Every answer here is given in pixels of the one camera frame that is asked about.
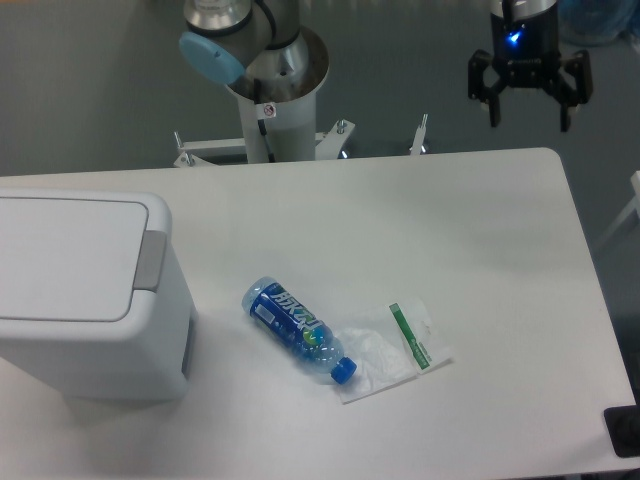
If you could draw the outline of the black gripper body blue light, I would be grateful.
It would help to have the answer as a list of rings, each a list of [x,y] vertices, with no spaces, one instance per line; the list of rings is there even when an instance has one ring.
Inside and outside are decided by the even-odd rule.
[[[542,88],[559,70],[556,1],[490,1],[492,66],[511,88]]]

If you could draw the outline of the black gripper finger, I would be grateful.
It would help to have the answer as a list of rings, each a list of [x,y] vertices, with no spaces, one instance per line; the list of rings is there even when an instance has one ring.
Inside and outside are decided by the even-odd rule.
[[[589,102],[593,94],[590,54],[579,50],[563,59],[559,54],[551,62],[544,80],[544,91],[560,105],[560,130],[571,126],[571,111]]]
[[[488,107],[489,120],[492,127],[501,122],[500,94],[511,85],[510,62],[501,57],[494,57],[489,52],[478,49],[468,61],[468,97],[478,100]],[[497,79],[491,85],[485,83],[485,73],[491,68]]]

